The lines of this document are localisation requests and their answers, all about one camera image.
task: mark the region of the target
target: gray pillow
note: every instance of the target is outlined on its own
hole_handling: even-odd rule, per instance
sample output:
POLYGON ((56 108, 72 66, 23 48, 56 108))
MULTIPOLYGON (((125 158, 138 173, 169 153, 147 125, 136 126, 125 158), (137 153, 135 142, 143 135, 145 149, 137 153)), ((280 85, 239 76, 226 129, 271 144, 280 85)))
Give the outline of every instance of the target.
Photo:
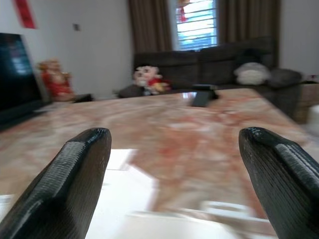
POLYGON ((272 88, 283 88, 300 83, 302 75, 299 72, 287 69, 274 69, 271 71, 271 78, 268 86, 272 88))

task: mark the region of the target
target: window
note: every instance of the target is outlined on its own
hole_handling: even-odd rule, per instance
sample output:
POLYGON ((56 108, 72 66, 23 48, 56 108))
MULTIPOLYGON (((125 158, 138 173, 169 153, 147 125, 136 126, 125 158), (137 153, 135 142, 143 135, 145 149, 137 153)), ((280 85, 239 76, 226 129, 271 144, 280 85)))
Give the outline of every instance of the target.
POLYGON ((216 1, 175 1, 174 37, 177 50, 200 50, 217 45, 216 1))

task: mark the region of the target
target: red banner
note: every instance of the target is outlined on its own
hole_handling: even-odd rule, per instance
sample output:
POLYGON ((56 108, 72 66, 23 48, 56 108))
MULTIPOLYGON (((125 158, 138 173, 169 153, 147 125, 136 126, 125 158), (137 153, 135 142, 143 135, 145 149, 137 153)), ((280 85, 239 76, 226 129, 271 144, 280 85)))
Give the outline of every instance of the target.
POLYGON ((23 27, 35 29, 34 20, 27 0, 14 0, 23 27))

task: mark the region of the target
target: black object on table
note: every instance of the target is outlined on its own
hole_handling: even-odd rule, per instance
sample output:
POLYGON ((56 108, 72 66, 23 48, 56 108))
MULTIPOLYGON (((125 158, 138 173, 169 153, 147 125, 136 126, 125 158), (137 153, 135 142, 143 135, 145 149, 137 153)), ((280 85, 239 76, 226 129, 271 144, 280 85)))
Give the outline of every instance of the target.
POLYGON ((196 84, 192 86, 193 90, 197 91, 196 97, 192 102, 193 107, 206 107, 212 100, 216 100, 219 96, 216 94, 214 85, 196 84))

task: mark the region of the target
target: white plush toy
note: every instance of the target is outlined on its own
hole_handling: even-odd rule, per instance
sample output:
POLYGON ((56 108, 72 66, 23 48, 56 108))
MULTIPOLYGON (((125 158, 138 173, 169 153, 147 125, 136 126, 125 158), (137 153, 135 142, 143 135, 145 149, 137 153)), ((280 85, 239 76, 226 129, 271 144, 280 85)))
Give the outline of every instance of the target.
POLYGON ((237 76, 237 83, 241 85, 262 85, 271 77, 266 66, 255 62, 242 65, 234 74, 237 76))

